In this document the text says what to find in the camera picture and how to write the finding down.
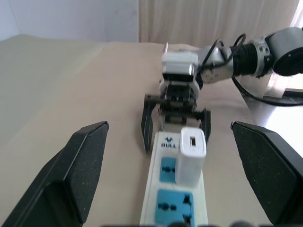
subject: beige tablecloth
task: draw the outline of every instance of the beige tablecloth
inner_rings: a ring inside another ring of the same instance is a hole
[[[162,50],[160,44],[107,44],[1,146],[1,223],[70,136],[99,121],[109,121],[109,132],[84,226],[139,223],[150,164],[140,128],[143,100],[145,93],[158,94]],[[232,121],[252,122],[245,102],[232,81],[226,80],[204,86],[199,107],[205,106],[212,111],[204,166],[209,223],[227,226],[239,219],[268,223],[245,177],[230,130]]]

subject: floor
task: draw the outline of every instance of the floor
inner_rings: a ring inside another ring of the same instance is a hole
[[[303,106],[277,107],[244,99],[257,125],[277,132],[303,157]]]

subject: curtain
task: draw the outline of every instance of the curtain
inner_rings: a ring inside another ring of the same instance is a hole
[[[140,42],[233,45],[289,27],[299,0],[140,0]],[[270,76],[240,78],[250,92],[263,96]]]

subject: power strip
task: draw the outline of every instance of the power strip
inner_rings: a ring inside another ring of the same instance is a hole
[[[159,190],[190,192],[193,195],[194,200],[193,217],[195,226],[208,224],[203,174],[201,174],[198,185],[195,188],[178,186],[172,182],[160,182],[162,158],[177,158],[179,152],[179,141],[179,133],[158,132],[155,135],[140,225],[159,224],[156,223],[156,209],[158,208],[157,197]]]

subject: electrical outlet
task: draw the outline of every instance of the electrical outlet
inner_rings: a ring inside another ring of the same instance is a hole
[[[160,189],[157,194],[156,224],[166,225],[183,222],[195,226],[194,199],[190,192]]]
[[[175,165],[174,157],[163,157],[161,159],[160,182],[175,183]]]

